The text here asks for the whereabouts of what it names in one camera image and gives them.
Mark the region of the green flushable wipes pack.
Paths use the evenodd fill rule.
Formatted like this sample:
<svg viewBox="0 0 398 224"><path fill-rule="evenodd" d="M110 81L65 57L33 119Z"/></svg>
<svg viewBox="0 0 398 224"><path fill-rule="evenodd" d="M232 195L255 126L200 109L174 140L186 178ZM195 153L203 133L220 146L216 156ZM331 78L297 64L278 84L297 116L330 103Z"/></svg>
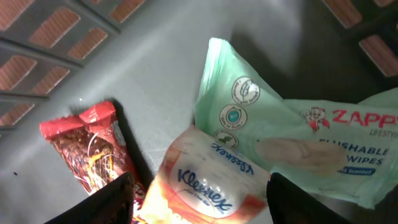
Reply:
<svg viewBox="0 0 398 224"><path fill-rule="evenodd" d="M307 192L374 208L397 186L397 90L357 104L282 98L212 38L194 107L202 131Z"/></svg>

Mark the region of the orange Kleenex tissue pack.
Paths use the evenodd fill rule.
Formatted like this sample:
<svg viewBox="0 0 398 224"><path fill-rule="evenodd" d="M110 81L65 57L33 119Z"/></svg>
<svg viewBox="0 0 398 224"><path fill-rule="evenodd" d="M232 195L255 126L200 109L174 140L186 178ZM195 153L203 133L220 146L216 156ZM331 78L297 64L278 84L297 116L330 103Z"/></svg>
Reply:
<svg viewBox="0 0 398 224"><path fill-rule="evenodd" d="M269 173L192 126L167 149L142 223L247 223L266 207Z"/></svg>

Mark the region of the grey plastic shopping basket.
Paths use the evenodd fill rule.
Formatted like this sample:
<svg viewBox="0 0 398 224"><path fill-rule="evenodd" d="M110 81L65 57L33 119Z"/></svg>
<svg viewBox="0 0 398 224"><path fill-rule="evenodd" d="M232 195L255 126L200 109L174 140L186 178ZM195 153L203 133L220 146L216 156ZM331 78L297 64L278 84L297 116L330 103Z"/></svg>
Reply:
<svg viewBox="0 0 398 224"><path fill-rule="evenodd" d="M87 192L40 133L109 100L148 186L193 124L208 42L228 40L283 98L358 103L395 88L315 0L1 2L1 222L45 223Z"/></svg>

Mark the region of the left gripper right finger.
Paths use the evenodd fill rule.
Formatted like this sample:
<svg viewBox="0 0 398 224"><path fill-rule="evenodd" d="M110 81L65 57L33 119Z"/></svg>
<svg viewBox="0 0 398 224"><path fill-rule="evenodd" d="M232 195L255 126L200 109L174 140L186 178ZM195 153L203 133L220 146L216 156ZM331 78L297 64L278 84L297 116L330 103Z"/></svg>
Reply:
<svg viewBox="0 0 398 224"><path fill-rule="evenodd" d="M274 224L350 224L280 173L273 173L266 189Z"/></svg>

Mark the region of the red chocolate bar wrapper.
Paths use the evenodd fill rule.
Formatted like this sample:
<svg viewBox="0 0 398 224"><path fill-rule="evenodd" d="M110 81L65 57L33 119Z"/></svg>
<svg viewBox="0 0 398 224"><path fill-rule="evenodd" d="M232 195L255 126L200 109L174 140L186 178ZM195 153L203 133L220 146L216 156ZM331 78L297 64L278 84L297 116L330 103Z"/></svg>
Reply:
<svg viewBox="0 0 398 224"><path fill-rule="evenodd" d="M132 222L145 222L139 214L147 190L129 155L112 102L103 101L78 115L41 122L39 129L89 195L125 172L132 173Z"/></svg>

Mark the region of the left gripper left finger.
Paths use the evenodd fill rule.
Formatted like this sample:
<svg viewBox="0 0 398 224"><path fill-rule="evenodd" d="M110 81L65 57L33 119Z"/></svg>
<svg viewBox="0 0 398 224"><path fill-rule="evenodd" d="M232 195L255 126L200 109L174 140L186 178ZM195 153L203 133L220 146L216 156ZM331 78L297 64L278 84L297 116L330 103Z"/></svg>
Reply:
<svg viewBox="0 0 398 224"><path fill-rule="evenodd" d="M45 224L131 224L133 200L134 176L125 172Z"/></svg>

